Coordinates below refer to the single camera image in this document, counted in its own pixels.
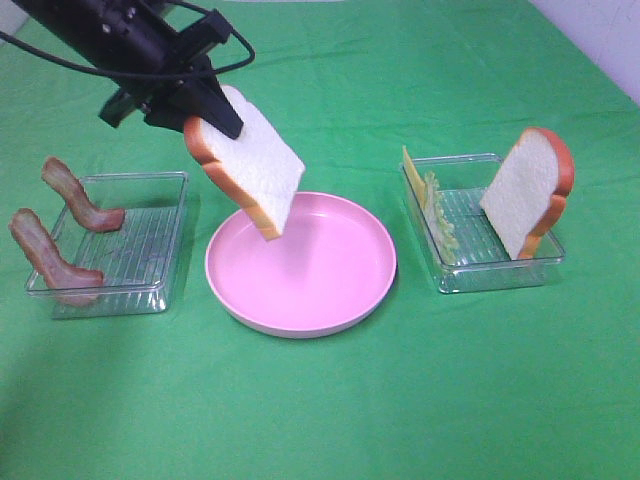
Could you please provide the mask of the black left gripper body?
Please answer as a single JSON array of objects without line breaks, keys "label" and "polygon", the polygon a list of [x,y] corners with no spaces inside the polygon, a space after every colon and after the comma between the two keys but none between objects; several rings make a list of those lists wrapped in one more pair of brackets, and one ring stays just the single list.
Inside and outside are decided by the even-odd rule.
[{"label": "black left gripper body", "polygon": [[100,117],[118,126],[149,100],[179,105],[186,80],[215,77],[207,53],[232,33],[217,11],[181,31],[145,1],[20,1],[18,7],[119,85]]}]

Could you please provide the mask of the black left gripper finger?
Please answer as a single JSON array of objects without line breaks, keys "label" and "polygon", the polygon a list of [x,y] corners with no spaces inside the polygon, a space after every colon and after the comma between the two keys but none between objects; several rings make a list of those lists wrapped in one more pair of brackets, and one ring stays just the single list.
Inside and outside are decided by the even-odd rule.
[{"label": "black left gripper finger", "polygon": [[237,139],[242,120],[223,93],[215,77],[186,80],[179,88],[179,106],[199,117],[230,139]]},{"label": "black left gripper finger", "polygon": [[185,122],[191,117],[199,117],[197,109],[176,106],[167,98],[154,98],[147,102],[144,122],[152,127],[183,133]]}]

